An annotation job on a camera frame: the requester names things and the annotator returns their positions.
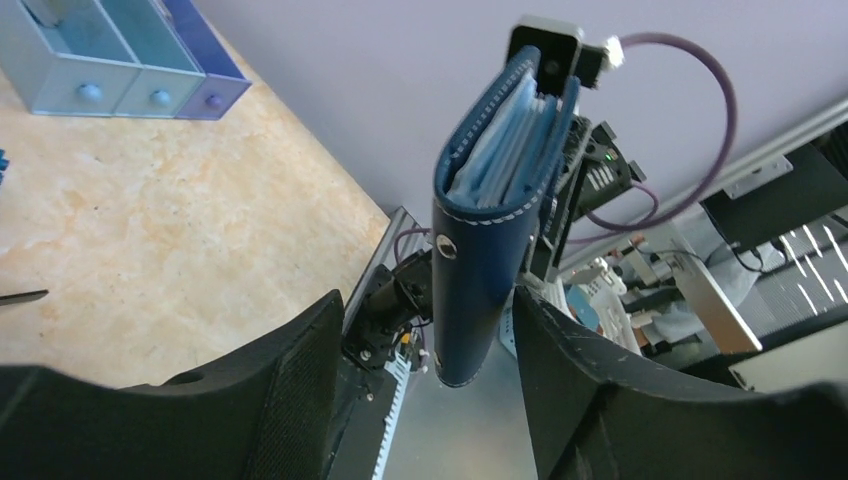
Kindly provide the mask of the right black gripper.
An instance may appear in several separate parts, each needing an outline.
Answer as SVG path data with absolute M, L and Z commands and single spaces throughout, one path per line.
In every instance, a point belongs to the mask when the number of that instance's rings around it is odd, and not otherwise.
M 563 173 L 541 210 L 540 223 L 519 270 L 521 278 L 551 282 L 571 242 L 572 224 L 630 190 L 635 182 L 646 180 L 641 167 L 623 155 L 616 138 L 605 121 L 594 124 L 583 116 L 573 119 L 563 148 Z

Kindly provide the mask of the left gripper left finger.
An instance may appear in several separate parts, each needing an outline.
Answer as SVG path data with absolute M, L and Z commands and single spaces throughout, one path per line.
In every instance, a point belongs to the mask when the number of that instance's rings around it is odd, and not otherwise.
M 5 479 L 320 479 L 344 308 L 330 291 L 274 331 L 159 386 L 1 370 Z

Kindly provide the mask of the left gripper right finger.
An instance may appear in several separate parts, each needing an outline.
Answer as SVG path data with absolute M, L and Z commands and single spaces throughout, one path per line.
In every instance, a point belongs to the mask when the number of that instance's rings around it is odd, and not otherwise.
M 843 479 L 847 387 L 756 393 L 643 358 L 530 290 L 513 297 L 541 479 Z

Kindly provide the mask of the dark blue card holder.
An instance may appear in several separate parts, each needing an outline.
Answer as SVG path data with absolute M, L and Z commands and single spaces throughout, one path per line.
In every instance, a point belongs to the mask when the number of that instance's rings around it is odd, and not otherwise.
M 540 209 L 564 167 L 580 82 L 538 91 L 541 52 L 512 56 L 446 142 L 433 180 L 434 359 L 440 381 L 475 379 Z

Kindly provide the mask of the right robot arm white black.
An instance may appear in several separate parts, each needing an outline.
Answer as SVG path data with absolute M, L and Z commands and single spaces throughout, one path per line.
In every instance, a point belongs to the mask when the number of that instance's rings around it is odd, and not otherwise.
M 552 288 L 570 224 L 632 188 L 647 190 L 645 174 L 625 159 L 607 122 L 592 125 L 576 116 L 564 146 L 565 166 L 554 184 L 553 196 L 540 210 L 537 227 L 519 269 L 521 284 Z M 432 323 L 432 255 L 424 250 L 396 261 L 389 270 L 379 266 L 371 276 L 364 299 L 356 308 L 343 344 L 349 356 L 375 369 L 393 361 L 400 343 L 414 329 Z

